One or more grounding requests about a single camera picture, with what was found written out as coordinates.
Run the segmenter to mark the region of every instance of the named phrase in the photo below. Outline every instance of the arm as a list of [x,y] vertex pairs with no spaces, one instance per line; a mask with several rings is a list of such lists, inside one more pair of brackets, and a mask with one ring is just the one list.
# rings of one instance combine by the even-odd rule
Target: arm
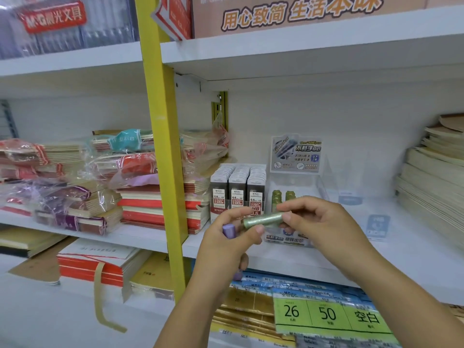
[[192,278],[154,348],[207,347],[214,312],[227,294],[235,272],[247,268],[245,252],[252,244],[260,244],[264,233],[264,227],[258,225],[235,239],[227,239],[222,226],[252,212],[250,207],[227,210],[205,231]]
[[463,344],[461,322],[382,257],[341,205],[302,197],[277,208],[287,211],[283,226],[288,232],[303,233],[346,277],[363,288],[403,347]]

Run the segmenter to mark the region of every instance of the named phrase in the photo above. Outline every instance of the person's right hand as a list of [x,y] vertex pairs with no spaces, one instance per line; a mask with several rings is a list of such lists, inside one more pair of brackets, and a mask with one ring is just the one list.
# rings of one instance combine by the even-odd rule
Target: person's right hand
[[301,197],[277,205],[286,211],[287,233],[304,234],[333,265],[356,281],[366,267],[382,256],[371,245],[362,229],[340,204],[315,197]]

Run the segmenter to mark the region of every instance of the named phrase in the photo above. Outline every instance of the cardboard box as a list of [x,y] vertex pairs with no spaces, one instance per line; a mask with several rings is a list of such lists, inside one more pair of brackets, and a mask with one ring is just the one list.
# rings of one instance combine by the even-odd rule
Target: cardboard box
[[427,0],[193,0],[194,37],[425,9]]
[[428,0],[427,8],[464,5],[464,0]]

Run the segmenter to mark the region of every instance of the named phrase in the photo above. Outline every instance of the forearm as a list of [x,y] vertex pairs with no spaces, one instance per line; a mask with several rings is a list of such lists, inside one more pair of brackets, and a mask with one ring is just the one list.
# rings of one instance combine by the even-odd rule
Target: forearm
[[190,283],[169,315],[154,348],[205,348],[215,310],[214,298]]
[[405,348],[458,347],[464,326],[435,298],[379,256],[356,282]]

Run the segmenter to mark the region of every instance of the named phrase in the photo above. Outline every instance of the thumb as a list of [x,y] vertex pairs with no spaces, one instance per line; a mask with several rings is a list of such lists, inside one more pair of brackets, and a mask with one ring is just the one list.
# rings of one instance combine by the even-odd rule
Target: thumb
[[316,234],[316,222],[311,222],[291,211],[282,215],[283,221],[296,231],[301,232],[309,239],[314,239]]
[[265,229],[263,225],[253,226],[248,231],[232,240],[235,243],[235,248],[240,252],[240,254],[243,254],[253,244],[261,244],[263,241],[261,236],[264,234],[264,231]]

